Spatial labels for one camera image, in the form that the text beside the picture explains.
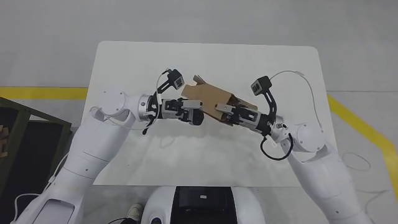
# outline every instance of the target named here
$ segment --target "concrete floor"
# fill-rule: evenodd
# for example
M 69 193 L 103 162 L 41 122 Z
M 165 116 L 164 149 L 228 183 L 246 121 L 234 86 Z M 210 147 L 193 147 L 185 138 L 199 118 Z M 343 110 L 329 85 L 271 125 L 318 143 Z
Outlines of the concrete floor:
M 88 86 L 103 40 L 314 46 L 328 93 L 398 147 L 397 20 L 398 0 L 0 0 L 0 86 Z M 75 126 L 84 106 L 19 102 Z M 332 117 L 339 152 L 355 152 L 372 165 L 352 171 L 356 187 L 391 189 L 380 150 Z M 85 223 L 122 217 L 151 190 L 93 187 Z M 253 190 L 268 223 L 326 223 L 300 188 L 281 188 L 277 198 L 267 188 Z M 372 196 L 359 193 L 360 202 Z M 398 219 L 391 191 L 368 209 L 376 223 Z

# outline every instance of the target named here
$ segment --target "yellow tape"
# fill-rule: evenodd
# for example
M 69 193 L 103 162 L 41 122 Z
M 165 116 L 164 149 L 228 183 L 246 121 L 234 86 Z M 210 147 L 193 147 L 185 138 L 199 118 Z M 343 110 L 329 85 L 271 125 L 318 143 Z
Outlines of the yellow tape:
M 352 128 L 361 133 L 364 137 L 375 144 L 382 152 L 387 171 L 390 176 L 391 185 L 394 189 L 398 202 L 398 155 L 394 144 L 379 133 L 376 129 L 356 116 L 352 111 L 328 95 L 329 107 L 332 112 L 337 114 L 342 120 Z
M 30 100 L 85 100 L 87 88 L 0 87 L 0 97 Z

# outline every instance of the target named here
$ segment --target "white sneaker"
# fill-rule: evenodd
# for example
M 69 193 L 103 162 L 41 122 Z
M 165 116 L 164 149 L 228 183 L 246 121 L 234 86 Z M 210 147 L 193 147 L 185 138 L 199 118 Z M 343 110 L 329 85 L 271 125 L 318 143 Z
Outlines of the white sneaker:
M 143 209 L 144 208 L 141 204 L 134 204 L 133 206 L 131 206 L 129 213 L 127 213 L 127 218 L 132 218 L 137 223 L 139 223 L 141 221 Z

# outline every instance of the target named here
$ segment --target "table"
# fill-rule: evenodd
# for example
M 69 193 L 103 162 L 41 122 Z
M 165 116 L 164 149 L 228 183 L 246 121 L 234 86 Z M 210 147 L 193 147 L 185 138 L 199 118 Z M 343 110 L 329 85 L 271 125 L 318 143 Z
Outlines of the table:
M 336 147 L 318 52 L 313 47 L 102 42 L 97 49 L 84 114 L 110 88 L 128 95 L 152 94 L 158 76 L 167 67 L 177 68 L 191 85 L 192 77 L 200 75 L 265 113 L 267 103 L 263 96 L 253 95 L 251 83 L 283 70 L 300 71 L 313 88 L 327 140 Z M 293 73 L 283 73 L 272 84 L 278 115 L 293 123 L 316 121 L 310 89 L 304 80 Z M 181 90 L 169 89 L 163 98 L 178 98 Z M 159 120 L 146 136 L 131 131 L 95 184 L 300 186 L 287 161 L 272 161 L 261 153 L 261 139 L 248 129 L 230 127 L 209 116 L 205 116 L 201 126 Z M 282 155 L 281 148 L 271 144 L 265 143 L 264 149 L 273 156 Z

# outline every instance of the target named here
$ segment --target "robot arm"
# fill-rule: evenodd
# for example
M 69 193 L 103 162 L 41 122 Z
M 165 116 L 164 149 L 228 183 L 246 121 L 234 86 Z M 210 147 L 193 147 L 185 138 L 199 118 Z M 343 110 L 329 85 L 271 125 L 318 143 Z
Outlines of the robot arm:
M 153 95 L 130 97 L 122 91 L 104 92 L 102 103 L 90 110 L 73 137 L 67 160 L 56 178 L 31 201 L 16 223 L 80 223 L 84 195 L 119 152 L 136 121 L 153 123 L 157 118 L 171 118 L 200 125 L 200 101 L 158 97 L 169 86 L 178 89 L 183 85 L 178 71 L 168 72 L 169 79 Z
M 353 180 L 335 148 L 328 144 L 318 124 L 284 123 L 276 116 L 276 103 L 269 88 L 268 77 L 256 80 L 252 85 L 255 95 L 263 94 L 269 105 L 269 114 L 262 114 L 242 106 L 217 105 L 216 109 L 227 114 L 230 124 L 238 124 L 264 136 L 270 135 L 282 146 L 304 191 L 319 206 L 330 224 L 371 224 L 361 209 Z M 310 152 L 314 156 L 301 161 L 296 152 Z

